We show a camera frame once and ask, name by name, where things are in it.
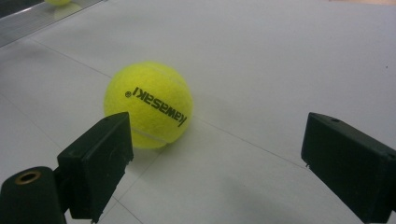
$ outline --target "white tabletop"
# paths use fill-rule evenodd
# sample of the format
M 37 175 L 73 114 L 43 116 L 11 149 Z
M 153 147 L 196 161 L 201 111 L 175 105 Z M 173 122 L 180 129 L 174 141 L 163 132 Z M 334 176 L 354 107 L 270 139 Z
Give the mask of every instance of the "white tabletop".
M 396 148 L 395 24 L 396 6 L 326 0 L 86 8 L 0 48 L 0 180 L 56 168 L 112 76 L 150 60 L 186 79 L 193 120 L 134 151 L 101 223 L 361 223 L 304 167 L 304 128 L 318 112 Z

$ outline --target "yellow tennis ball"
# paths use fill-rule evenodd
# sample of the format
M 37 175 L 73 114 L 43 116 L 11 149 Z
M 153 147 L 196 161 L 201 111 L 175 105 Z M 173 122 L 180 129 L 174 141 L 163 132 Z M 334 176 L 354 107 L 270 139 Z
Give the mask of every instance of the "yellow tennis ball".
M 105 115 L 129 112 L 134 147 L 159 148 L 176 141 L 189 126 L 192 97 L 184 78 L 161 63 L 121 69 L 105 94 Z
M 44 1 L 56 7 L 64 6 L 70 2 L 70 0 L 44 0 Z

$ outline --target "table surface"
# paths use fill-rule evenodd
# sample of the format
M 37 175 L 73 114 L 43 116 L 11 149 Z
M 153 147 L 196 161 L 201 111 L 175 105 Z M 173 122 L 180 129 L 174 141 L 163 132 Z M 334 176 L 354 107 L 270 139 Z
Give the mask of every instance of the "table surface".
M 317 112 L 396 148 L 395 24 L 342 1 L 101 2 L 0 48 L 0 180 L 56 168 L 113 75 L 150 60 L 188 82 L 191 126 L 134 150 L 100 223 L 361 223 L 305 168 L 304 128 Z

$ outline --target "screw hole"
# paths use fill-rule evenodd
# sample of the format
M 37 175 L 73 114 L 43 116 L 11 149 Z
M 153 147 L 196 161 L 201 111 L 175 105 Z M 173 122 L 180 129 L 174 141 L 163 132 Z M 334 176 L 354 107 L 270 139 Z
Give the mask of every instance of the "screw hole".
M 26 185 L 32 183 L 33 181 L 37 180 L 41 176 L 39 171 L 28 171 L 20 176 L 17 177 L 15 183 L 17 185 Z

